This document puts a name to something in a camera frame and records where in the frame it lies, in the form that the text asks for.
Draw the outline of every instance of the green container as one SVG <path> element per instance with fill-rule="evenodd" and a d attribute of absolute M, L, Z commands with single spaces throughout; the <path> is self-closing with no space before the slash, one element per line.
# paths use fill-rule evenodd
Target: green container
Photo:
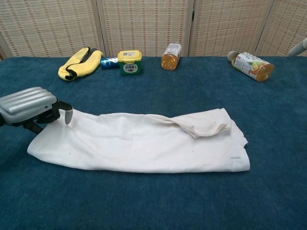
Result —
<path fill-rule="evenodd" d="M 142 53 L 139 50 L 126 50 L 118 53 L 120 73 L 123 75 L 140 74 L 142 71 Z"/>

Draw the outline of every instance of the blue carpet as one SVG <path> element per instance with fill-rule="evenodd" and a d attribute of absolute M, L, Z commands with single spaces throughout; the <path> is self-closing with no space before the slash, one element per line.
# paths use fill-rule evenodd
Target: blue carpet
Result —
<path fill-rule="evenodd" d="M 248 140 L 238 173 L 82 171 L 27 154 L 34 133 L 0 128 L 0 229 L 307 229 L 307 57 L 266 57 L 258 83 L 225 57 L 183 57 L 175 71 L 144 57 L 141 75 L 98 68 L 67 82 L 67 58 L 0 62 L 0 97 L 41 86 L 94 115 L 177 116 L 225 108 Z"/>

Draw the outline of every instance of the robotic arm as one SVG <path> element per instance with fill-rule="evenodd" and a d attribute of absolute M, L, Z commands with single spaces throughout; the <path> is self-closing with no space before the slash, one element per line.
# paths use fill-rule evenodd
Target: robotic arm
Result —
<path fill-rule="evenodd" d="M 38 134 L 43 130 L 38 124 L 57 120 L 59 109 L 65 110 L 68 125 L 73 113 L 70 104 L 59 101 L 41 87 L 29 88 L 0 98 L 0 126 L 23 126 Z"/>

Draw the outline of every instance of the yellow lid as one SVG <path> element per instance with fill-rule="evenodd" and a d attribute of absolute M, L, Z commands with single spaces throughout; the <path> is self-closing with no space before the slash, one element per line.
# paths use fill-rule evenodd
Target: yellow lid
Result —
<path fill-rule="evenodd" d="M 142 60 L 142 53 L 139 50 L 124 50 L 118 53 L 118 61 L 126 64 L 134 63 Z"/>

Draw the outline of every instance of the plastic container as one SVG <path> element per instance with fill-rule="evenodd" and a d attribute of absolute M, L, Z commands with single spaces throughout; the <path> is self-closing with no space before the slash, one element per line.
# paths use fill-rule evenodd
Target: plastic container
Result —
<path fill-rule="evenodd" d="M 139 50 L 125 50 L 118 53 L 120 73 L 123 75 L 140 74 L 142 53 Z"/>
<path fill-rule="evenodd" d="M 162 55 L 161 66 L 167 70 L 174 70 L 177 67 L 181 56 L 181 44 L 170 43 Z"/>
<path fill-rule="evenodd" d="M 269 79 L 275 68 L 273 64 L 247 52 L 239 53 L 232 50 L 228 53 L 227 59 L 234 68 L 259 82 Z"/>
<path fill-rule="evenodd" d="M 100 59 L 100 66 L 102 69 L 119 68 L 117 57 L 103 57 Z"/>

